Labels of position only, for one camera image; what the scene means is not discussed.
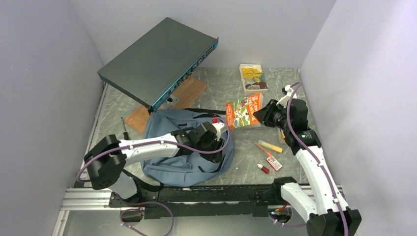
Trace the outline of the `orange green cover book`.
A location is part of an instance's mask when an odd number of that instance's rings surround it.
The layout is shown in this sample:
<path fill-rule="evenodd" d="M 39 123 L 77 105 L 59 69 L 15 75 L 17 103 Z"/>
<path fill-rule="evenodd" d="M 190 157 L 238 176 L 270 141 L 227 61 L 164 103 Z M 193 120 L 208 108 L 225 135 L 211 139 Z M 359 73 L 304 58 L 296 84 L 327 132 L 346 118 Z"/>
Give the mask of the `orange green cover book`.
<path fill-rule="evenodd" d="M 226 123 L 232 129 L 242 127 L 258 127 L 261 123 L 254 113 L 262 108 L 263 94 L 251 94 L 235 101 L 226 103 Z"/>

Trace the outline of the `black yellow screwdriver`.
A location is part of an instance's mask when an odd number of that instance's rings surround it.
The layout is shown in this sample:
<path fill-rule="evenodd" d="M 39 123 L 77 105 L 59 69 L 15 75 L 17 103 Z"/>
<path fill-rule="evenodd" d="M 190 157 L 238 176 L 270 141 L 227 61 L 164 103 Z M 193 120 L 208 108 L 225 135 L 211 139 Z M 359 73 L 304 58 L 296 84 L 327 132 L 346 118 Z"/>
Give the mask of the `black yellow screwdriver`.
<path fill-rule="evenodd" d="M 122 127 L 123 127 L 123 137 L 124 137 L 125 140 L 130 140 L 129 134 L 128 134 L 127 130 L 126 130 L 126 126 L 125 126 L 124 119 L 123 119 L 123 117 L 120 117 L 120 119 L 121 119 Z"/>

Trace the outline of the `yellow highlighter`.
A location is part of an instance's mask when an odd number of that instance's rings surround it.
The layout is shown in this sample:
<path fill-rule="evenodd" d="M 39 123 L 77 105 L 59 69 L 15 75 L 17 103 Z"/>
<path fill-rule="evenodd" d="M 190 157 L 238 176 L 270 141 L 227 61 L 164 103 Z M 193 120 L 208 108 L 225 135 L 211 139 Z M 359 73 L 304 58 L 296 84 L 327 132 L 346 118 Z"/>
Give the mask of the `yellow highlighter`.
<path fill-rule="evenodd" d="M 269 148 L 269 149 L 274 150 L 278 153 L 281 153 L 283 151 L 283 148 L 278 147 L 278 146 L 273 145 L 273 144 L 270 144 L 268 142 L 262 141 L 262 140 L 259 140 L 258 144 L 262 147 Z"/>

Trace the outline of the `aluminium frame rail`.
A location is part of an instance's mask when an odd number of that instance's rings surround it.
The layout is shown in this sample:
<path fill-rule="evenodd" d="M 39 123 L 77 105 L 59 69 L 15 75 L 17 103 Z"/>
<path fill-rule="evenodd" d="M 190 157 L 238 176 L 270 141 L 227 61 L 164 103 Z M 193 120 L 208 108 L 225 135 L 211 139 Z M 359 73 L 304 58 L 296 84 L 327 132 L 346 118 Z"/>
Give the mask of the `aluminium frame rail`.
<path fill-rule="evenodd" d="M 142 191 L 140 205 L 124 203 L 111 190 L 83 186 L 68 188 L 60 207 L 53 235 L 62 236 L 71 211 L 116 210 L 139 207 L 145 219 L 184 216 L 252 215 L 264 217 L 267 210 L 287 208 L 284 200 L 272 194 L 268 184 L 213 185 L 191 188 L 162 187 Z"/>

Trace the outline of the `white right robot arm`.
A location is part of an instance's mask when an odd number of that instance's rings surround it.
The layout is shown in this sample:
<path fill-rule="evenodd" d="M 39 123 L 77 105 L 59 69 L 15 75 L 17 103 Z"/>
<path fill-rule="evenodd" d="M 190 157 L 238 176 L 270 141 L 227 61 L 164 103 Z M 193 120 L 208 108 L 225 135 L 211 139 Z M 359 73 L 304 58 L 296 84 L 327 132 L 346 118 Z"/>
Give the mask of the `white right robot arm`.
<path fill-rule="evenodd" d="M 308 125 L 306 102 L 292 99 L 287 105 L 270 102 L 254 117 L 264 126 L 279 128 L 285 143 L 306 173 L 313 198 L 292 177 L 276 178 L 271 198 L 277 204 L 288 202 L 304 219 L 309 236 L 353 236 L 362 221 L 338 190 L 327 167 L 318 135 Z"/>

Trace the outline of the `grey network switch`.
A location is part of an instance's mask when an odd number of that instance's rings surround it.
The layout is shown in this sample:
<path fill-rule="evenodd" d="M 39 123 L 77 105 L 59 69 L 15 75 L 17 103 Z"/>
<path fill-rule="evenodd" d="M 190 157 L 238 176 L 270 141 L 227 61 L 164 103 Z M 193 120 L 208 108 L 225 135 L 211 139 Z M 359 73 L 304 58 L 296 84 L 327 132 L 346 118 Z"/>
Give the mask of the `grey network switch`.
<path fill-rule="evenodd" d="M 152 114 L 217 45 L 218 38 L 166 17 L 97 73 Z"/>

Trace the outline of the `yellow cover book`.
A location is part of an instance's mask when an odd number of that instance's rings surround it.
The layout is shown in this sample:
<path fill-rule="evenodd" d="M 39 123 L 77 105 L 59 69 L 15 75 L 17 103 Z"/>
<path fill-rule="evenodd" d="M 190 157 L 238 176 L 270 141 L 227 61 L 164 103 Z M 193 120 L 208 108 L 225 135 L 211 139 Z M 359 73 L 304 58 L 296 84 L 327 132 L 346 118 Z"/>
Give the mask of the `yellow cover book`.
<path fill-rule="evenodd" d="M 268 85 L 260 64 L 240 64 L 239 71 L 245 94 L 268 92 Z"/>

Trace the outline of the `yellow bottom book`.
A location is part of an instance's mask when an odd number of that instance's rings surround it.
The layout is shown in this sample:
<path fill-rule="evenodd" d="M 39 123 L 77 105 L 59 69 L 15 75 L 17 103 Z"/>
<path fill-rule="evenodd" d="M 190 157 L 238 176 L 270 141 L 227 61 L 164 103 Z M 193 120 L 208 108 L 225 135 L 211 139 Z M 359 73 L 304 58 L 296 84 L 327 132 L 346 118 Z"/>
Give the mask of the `yellow bottom book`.
<path fill-rule="evenodd" d="M 285 141 L 285 134 L 283 130 L 278 128 L 278 133 L 279 133 L 279 142 L 284 144 L 286 141 Z"/>

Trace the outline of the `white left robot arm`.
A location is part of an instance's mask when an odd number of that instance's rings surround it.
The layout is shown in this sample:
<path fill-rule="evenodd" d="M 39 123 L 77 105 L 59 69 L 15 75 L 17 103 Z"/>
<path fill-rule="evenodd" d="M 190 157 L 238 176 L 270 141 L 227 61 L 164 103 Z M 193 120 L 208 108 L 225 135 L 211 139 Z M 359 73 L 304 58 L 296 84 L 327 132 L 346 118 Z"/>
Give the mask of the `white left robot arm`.
<path fill-rule="evenodd" d="M 94 190 L 108 188 L 133 207 L 141 200 L 141 185 L 125 171 L 126 166 L 194 153 L 214 161 L 229 141 L 221 137 L 228 130 L 225 123 L 218 121 L 204 122 L 196 128 L 175 130 L 149 139 L 118 140 L 115 135 L 109 135 L 85 155 L 80 172 L 87 171 L 88 181 Z"/>

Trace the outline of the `wooden board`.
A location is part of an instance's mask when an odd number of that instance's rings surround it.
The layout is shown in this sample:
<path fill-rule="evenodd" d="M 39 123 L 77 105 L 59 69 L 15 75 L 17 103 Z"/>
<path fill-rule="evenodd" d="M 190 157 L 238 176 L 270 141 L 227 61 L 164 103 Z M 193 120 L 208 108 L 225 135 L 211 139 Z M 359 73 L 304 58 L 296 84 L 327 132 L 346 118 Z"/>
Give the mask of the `wooden board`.
<path fill-rule="evenodd" d="M 189 77 L 170 95 L 167 101 L 163 102 L 158 108 L 165 109 L 184 109 L 190 108 L 191 105 L 207 88 L 207 84 L 194 78 Z M 125 124 L 143 134 L 146 128 L 148 118 L 150 117 L 145 106 L 138 106 L 131 114 L 125 118 Z"/>

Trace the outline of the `red white eraser box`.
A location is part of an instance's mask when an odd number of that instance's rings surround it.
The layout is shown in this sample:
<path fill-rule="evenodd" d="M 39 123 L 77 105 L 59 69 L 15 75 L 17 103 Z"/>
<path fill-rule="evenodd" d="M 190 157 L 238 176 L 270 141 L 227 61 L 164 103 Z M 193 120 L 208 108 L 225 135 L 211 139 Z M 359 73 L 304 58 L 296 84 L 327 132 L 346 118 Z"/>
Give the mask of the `red white eraser box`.
<path fill-rule="evenodd" d="M 270 164 L 270 166 L 275 170 L 278 171 L 282 168 L 282 164 L 273 156 L 270 156 L 266 159 L 266 161 Z"/>

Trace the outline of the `blue backpack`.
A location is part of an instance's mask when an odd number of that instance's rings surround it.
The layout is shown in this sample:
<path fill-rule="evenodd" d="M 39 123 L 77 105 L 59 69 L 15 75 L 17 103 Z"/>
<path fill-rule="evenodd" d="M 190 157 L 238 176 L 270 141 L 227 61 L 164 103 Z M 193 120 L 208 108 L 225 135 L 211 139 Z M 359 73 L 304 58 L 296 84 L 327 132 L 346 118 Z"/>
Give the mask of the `blue backpack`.
<path fill-rule="evenodd" d="M 140 140 L 121 140 L 126 166 L 167 186 L 190 187 L 225 173 L 234 155 L 225 111 L 159 110 L 147 121 Z"/>

